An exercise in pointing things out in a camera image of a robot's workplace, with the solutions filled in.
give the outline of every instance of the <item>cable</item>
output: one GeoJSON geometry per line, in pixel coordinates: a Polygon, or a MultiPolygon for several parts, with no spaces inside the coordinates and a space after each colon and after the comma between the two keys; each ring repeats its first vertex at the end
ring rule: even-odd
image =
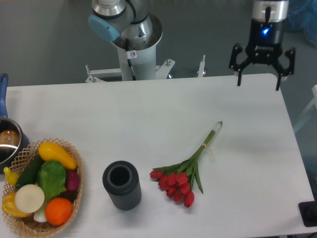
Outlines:
{"type": "MultiPolygon", "coordinates": [[[[126,51],[126,52],[129,51],[129,50],[128,50],[128,46],[129,46],[129,40],[128,40],[128,39],[125,39],[125,51],[126,51]]],[[[130,69],[131,69],[132,80],[133,80],[133,81],[136,81],[137,79],[136,79],[136,77],[135,77],[135,73],[134,73],[134,70],[133,70],[133,67],[132,67],[131,59],[128,59],[128,65],[129,65],[129,67],[130,67],[130,69]]]]}

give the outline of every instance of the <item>light blue joint cap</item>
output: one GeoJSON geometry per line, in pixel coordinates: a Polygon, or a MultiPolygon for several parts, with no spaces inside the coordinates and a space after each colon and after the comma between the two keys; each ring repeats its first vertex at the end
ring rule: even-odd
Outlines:
{"type": "Polygon", "coordinates": [[[113,26],[95,15],[88,17],[88,24],[93,32],[106,41],[114,41],[120,36],[113,26]]]}

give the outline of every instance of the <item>blue light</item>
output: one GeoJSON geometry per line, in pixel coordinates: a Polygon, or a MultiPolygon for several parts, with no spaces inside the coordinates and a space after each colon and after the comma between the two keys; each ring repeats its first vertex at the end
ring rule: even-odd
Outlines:
{"type": "Polygon", "coordinates": [[[262,30],[262,34],[263,35],[267,35],[267,33],[269,32],[269,28],[268,27],[266,27],[264,30],[262,30]]]}

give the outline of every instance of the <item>tulip bouquet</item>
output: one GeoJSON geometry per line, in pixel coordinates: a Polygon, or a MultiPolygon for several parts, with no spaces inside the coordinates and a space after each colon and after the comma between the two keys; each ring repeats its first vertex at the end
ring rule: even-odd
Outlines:
{"type": "Polygon", "coordinates": [[[200,191],[204,193],[198,172],[198,159],[221,126],[222,121],[219,121],[198,150],[188,160],[171,166],[154,168],[150,173],[151,178],[159,181],[160,189],[165,190],[166,195],[169,198],[173,198],[175,202],[180,202],[184,198],[185,207],[190,207],[193,204],[195,199],[192,191],[194,180],[196,180],[200,191]]]}

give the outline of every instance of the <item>blue handle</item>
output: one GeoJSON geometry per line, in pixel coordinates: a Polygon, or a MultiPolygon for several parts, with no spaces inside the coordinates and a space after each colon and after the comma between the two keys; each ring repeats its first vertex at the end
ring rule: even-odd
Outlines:
{"type": "Polygon", "coordinates": [[[114,41],[120,36],[113,26],[95,15],[89,16],[88,24],[93,32],[106,41],[114,41]]]}
{"type": "Polygon", "coordinates": [[[7,118],[8,112],[5,106],[6,88],[8,87],[9,77],[6,73],[0,75],[0,118],[7,118]]]}

